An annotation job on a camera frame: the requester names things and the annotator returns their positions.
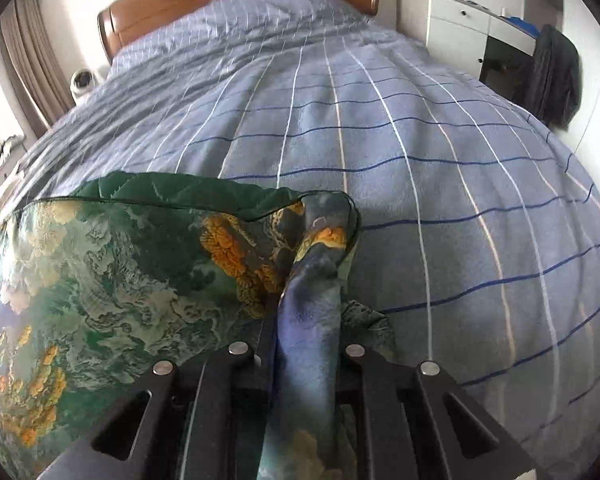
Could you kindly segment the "green landscape print jacket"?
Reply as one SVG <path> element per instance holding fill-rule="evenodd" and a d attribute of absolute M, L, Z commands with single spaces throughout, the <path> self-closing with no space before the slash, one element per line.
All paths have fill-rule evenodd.
<path fill-rule="evenodd" d="M 336 366 L 393 333 L 351 300 L 361 219 L 339 191 L 113 172 L 0 221 L 0 464 L 38 476 L 161 360 L 242 340 L 274 314 L 274 402 L 262 479 L 352 479 L 352 413 Z"/>

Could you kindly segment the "blue plaid bed duvet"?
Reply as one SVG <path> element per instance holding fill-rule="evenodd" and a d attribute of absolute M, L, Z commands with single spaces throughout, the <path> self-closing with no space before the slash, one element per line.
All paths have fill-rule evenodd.
<path fill-rule="evenodd" d="M 350 294 L 556 479 L 600 457 L 600 193 L 528 110 L 342 0 L 214 0 L 123 48 L 10 202 L 113 171 L 349 194 Z"/>

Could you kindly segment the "white window-side dresser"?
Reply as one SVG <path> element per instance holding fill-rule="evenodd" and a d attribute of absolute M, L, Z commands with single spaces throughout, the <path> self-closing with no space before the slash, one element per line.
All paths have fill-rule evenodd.
<path fill-rule="evenodd" d="M 0 147 L 0 186 L 14 171 L 27 150 L 24 136 L 10 136 L 3 142 Z"/>

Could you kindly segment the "white round fan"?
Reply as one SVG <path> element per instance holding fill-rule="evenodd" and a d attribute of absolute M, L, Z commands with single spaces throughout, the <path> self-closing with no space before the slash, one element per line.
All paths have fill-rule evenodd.
<path fill-rule="evenodd" d="M 70 80 L 70 92 L 76 106 L 86 102 L 98 86 L 99 80 L 96 74 L 88 68 L 81 68 L 74 72 Z"/>

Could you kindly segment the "dark jacket on chair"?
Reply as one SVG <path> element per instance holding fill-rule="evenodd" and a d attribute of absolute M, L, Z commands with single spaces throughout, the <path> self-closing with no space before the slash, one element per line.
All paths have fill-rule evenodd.
<path fill-rule="evenodd" d="M 547 127 L 565 129 L 581 104 L 580 55 L 553 25 L 545 24 L 535 41 L 524 107 Z"/>

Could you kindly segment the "white desk with drawers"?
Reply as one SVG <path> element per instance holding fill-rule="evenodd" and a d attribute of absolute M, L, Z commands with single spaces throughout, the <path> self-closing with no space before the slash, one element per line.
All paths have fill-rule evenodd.
<path fill-rule="evenodd" d="M 436 61 L 479 79 L 513 101 L 533 64 L 535 38 L 478 4 L 396 0 L 396 28 L 420 41 Z"/>

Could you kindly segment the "beige curtain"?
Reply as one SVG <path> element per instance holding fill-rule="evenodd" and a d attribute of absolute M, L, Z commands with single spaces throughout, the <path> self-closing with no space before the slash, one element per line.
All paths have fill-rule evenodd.
<path fill-rule="evenodd" d="M 24 118 L 38 138 L 74 107 L 40 0 L 12 0 L 0 16 L 0 47 Z"/>

